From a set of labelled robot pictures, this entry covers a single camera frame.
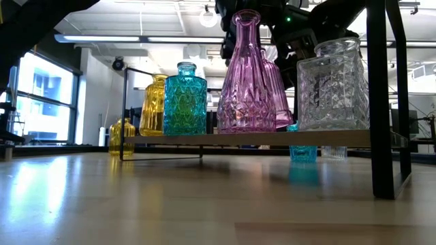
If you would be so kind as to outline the pink cylindrical glass vase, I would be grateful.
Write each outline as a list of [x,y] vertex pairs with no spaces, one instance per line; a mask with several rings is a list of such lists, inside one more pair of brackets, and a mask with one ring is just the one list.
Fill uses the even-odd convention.
[[287,127],[294,123],[292,113],[289,110],[285,88],[279,68],[266,57],[266,50],[261,48],[262,64],[266,75],[266,85],[272,95],[275,105],[276,128]]

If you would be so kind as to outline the teal round bottle vase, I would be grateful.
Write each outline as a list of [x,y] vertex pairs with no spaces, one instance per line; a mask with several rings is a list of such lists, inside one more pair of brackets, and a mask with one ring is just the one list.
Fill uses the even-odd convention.
[[317,146],[290,146],[290,158],[296,163],[315,163]]

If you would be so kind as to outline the clear square diamond-cut vase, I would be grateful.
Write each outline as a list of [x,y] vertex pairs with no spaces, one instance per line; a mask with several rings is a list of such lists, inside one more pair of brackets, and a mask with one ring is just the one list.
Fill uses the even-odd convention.
[[314,52],[314,58],[296,65],[299,129],[368,129],[369,83],[364,78],[360,40],[330,40],[318,44]]

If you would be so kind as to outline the clear ribbed glass vase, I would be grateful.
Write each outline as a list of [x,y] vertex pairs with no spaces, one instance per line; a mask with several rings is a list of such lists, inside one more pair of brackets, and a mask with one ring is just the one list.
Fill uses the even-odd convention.
[[334,159],[346,159],[346,146],[322,146],[322,156]]

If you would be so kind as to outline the large window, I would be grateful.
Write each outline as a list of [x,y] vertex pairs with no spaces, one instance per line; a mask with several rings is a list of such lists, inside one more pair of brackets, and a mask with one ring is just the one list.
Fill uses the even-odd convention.
[[76,128],[79,75],[44,56],[26,53],[10,69],[0,102],[5,129],[34,143],[71,143]]

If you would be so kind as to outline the yellow barrel glass vase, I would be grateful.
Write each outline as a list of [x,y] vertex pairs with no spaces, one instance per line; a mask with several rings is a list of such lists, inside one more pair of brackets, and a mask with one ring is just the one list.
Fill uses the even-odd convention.
[[[121,126],[122,120],[119,119],[116,123],[110,126],[110,142],[109,142],[109,154],[111,156],[119,156],[121,149]],[[124,136],[134,137],[136,135],[136,128],[130,123],[129,118],[124,118]],[[123,144],[123,156],[128,157],[134,153],[133,143]]]

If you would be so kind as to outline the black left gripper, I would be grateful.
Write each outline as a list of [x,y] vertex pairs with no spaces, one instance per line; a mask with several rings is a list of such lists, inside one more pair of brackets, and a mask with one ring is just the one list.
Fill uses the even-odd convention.
[[225,60],[228,67],[236,45],[236,25],[232,22],[232,17],[236,13],[238,0],[215,0],[215,12],[220,15],[220,26],[225,37],[221,44],[220,56]]

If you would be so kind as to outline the yellow ribbed glass vase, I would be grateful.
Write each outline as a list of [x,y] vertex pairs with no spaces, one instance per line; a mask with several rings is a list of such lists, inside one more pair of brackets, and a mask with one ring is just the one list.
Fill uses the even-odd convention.
[[139,126],[141,136],[163,134],[165,81],[167,77],[161,73],[153,74],[153,83],[145,89]]

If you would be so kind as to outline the teal diamond-pattern glass vase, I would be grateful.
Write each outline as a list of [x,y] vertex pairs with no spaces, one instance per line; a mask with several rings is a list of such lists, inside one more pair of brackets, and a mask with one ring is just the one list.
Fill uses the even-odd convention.
[[164,135],[206,133],[207,81],[196,75],[191,62],[177,64],[178,73],[166,78],[163,113]]

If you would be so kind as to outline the tall pink glass vase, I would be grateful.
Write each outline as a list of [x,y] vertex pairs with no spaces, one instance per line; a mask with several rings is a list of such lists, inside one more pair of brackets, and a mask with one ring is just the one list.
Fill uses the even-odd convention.
[[236,44],[217,106],[220,134],[274,132],[275,105],[265,82],[258,41],[261,16],[241,10],[232,17]]

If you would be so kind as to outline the long ceiling light fixture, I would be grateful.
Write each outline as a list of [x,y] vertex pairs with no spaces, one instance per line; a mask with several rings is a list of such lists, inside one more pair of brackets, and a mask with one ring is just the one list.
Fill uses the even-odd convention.
[[[59,43],[156,43],[156,44],[220,44],[223,37],[189,37],[189,36],[123,36],[123,35],[64,35],[55,34]],[[261,38],[261,44],[271,46],[269,39]],[[436,48],[436,41],[406,42],[408,48]]]

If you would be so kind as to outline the dark monitor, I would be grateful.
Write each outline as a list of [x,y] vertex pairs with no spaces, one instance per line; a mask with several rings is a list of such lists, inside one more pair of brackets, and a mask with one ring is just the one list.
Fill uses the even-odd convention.
[[[409,111],[409,133],[410,134],[419,134],[419,126],[418,126],[418,113],[416,110],[410,110]],[[392,119],[392,129],[395,133],[400,132],[400,119],[399,119],[399,110],[398,109],[391,109],[391,119]]]

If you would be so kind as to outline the wooden shelf with black legs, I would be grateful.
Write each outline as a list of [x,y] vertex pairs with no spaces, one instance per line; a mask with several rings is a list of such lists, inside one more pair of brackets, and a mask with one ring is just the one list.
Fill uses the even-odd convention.
[[[238,0],[237,11],[245,8],[260,13],[261,0]],[[364,0],[367,11],[367,55],[369,68],[370,127],[365,130],[315,131],[294,133],[229,133],[218,135],[135,136],[122,137],[122,143],[205,145],[261,145],[273,146],[333,146],[369,147],[373,194],[376,198],[395,199],[411,176],[411,153],[408,148],[409,127],[404,120],[409,113],[406,74],[407,45],[399,3],[401,0]],[[386,23],[394,33],[399,79],[398,98],[400,132],[393,133],[388,124],[389,45]]]

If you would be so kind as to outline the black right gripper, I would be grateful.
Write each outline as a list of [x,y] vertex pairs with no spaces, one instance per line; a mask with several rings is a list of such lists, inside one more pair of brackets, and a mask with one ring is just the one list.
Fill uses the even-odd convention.
[[280,70],[284,87],[297,84],[296,64],[311,58],[316,37],[309,23],[308,0],[261,0],[261,23],[271,32],[270,42],[277,49],[275,65]]

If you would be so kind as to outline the black side equipment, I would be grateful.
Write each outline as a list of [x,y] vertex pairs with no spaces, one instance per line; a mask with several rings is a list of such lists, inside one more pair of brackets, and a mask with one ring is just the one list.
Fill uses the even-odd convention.
[[0,140],[19,142],[21,137],[7,130],[10,112],[15,112],[16,108],[10,102],[0,102],[0,109],[4,110],[4,113],[0,113]]

